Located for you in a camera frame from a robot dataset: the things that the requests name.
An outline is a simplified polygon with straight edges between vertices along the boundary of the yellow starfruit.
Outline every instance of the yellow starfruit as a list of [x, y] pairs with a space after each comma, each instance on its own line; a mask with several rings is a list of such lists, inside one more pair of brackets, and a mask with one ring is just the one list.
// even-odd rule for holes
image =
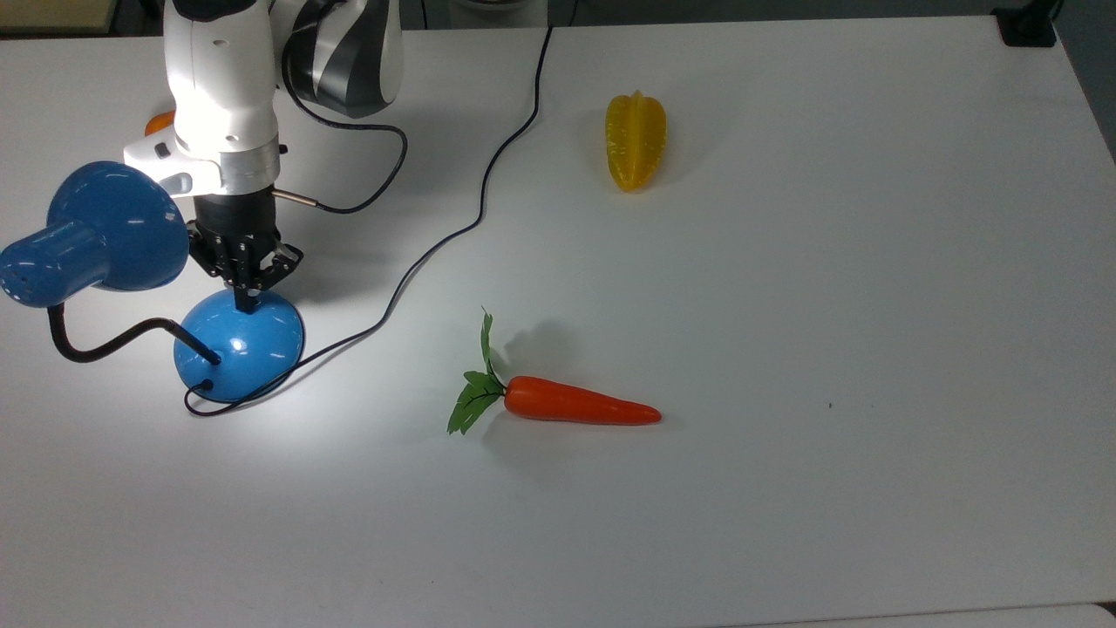
[[651, 180], [666, 147], [666, 112], [662, 103], [637, 89], [616, 96], [605, 114], [608, 171], [625, 192]]

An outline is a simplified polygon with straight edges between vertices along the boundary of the blue desk lamp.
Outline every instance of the blue desk lamp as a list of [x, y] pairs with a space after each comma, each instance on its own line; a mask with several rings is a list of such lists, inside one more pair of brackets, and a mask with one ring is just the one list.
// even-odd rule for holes
[[185, 222], [158, 184], [134, 167], [94, 162], [62, 182], [45, 229], [0, 252], [0, 287], [23, 305], [47, 308], [55, 347], [75, 363], [99, 360], [163, 329], [177, 339], [179, 377], [205, 399], [232, 403], [281, 384], [301, 358], [305, 331], [295, 306], [270, 291], [260, 292], [251, 313], [237, 309], [232, 290], [223, 290], [198, 303], [182, 326], [151, 319], [97, 349], [70, 346], [62, 316], [67, 298], [88, 286], [165, 284], [189, 254]]

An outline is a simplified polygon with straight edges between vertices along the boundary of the carrot leaves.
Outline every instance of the carrot leaves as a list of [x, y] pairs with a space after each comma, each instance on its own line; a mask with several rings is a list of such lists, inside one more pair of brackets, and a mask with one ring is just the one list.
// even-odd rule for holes
[[489, 335], [492, 330], [492, 316], [484, 312], [484, 323], [481, 326], [481, 357], [484, 359], [487, 373], [469, 371], [465, 374], [465, 388], [458, 397], [458, 404], [450, 415], [446, 432], [465, 434], [484, 410], [503, 397], [504, 387], [492, 370], [492, 350], [489, 347]]

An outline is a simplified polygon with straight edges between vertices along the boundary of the table surface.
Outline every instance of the table surface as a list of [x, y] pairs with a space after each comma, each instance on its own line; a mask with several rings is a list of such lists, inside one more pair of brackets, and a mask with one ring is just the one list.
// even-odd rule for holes
[[[378, 319], [477, 211], [542, 31], [407, 32], [397, 181], [282, 205], [309, 349]], [[42, 71], [49, 67], [51, 71]], [[0, 239], [170, 105], [156, 39], [0, 42]], [[624, 194], [609, 99], [671, 138]], [[353, 202], [394, 136], [277, 96], [279, 185]], [[55, 355], [0, 302], [11, 626], [725, 626], [1116, 598], [1116, 167], [1062, 48], [991, 18], [559, 29], [483, 225], [383, 331], [232, 416], [169, 338]], [[190, 213], [189, 203], [182, 203]], [[181, 319], [194, 264], [86, 290], [88, 347]], [[658, 407], [648, 428], [445, 422], [480, 367]]]

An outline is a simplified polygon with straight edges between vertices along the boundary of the orange carrot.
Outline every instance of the orange carrot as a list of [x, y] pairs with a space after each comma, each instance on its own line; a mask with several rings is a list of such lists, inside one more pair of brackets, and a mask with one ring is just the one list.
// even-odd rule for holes
[[663, 418], [651, 406], [528, 376], [508, 383], [503, 407], [518, 417], [546, 422], [642, 426]]
[[164, 112], [147, 120], [147, 126], [143, 129], [144, 136], [154, 135], [167, 126], [174, 124], [174, 112]]
[[596, 425], [642, 426], [657, 424], [658, 410], [643, 404], [624, 402], [615, 397], [576, 388], [539, 378], [519, 376], [504, 386], [492, 369], [489, 331], [492, 316], [484, 312], [481, 327], [481, 355], [487, 373], [465, 374], [465, 389], [450, 415], [446, 432], [465, 434], [489, 406], [503, 397], [503, 407], [525, 419], [545, 422], [574, 422]]

